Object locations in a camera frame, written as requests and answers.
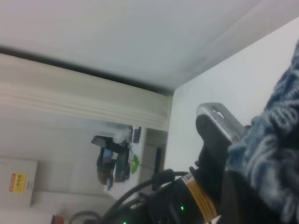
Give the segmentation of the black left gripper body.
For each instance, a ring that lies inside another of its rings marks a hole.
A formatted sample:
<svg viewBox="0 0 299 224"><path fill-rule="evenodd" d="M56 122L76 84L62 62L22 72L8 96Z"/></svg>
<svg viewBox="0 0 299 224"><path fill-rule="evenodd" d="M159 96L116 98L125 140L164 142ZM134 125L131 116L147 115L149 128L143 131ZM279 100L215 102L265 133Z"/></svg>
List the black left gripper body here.
<svg viewBox="0 0 299 224"><path fill-rule="evenodd" d="M195 179L212 201L219 203L230 142L207 115L196 118L196 129L203 139L203 147L195 162L198 167Z"/></svg>

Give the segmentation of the scuffed right gripper finger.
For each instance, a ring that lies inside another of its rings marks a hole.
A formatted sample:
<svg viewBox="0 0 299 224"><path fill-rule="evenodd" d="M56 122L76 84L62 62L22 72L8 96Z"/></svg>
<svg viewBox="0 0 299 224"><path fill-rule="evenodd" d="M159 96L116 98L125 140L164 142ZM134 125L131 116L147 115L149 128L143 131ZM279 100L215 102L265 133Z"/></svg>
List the scuffed right gripper finger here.
<svg viewBox="0 0 299 224"><path fill-rule="evenodd" d="M280 218L242 175L226 171L222 179L221 223L279 224Z"/></svg>

